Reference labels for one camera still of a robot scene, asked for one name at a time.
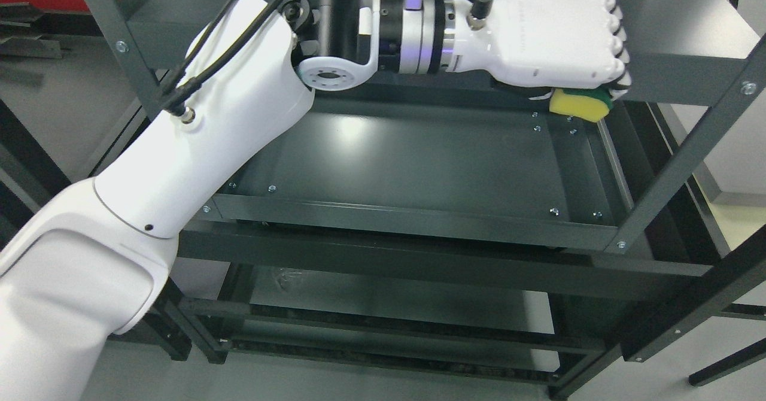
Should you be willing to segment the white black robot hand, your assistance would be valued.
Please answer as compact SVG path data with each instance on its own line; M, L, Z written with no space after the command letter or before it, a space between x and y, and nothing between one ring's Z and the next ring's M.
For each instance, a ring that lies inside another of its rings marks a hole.
M623 14L616 0L493 0L481 28L454 0L455 41L448 72L486 71L514 87L607 90L632 85Z

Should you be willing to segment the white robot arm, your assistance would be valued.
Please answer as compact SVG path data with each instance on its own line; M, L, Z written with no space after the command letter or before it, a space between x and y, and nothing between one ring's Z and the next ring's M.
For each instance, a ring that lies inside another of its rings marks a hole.
M295 36L265 0L234 0L192 42L184 84L245 44L183 104L162 110L103 172L47 202L2 250L2 399L77 400L107 337L162 291L181 229L315 92Z

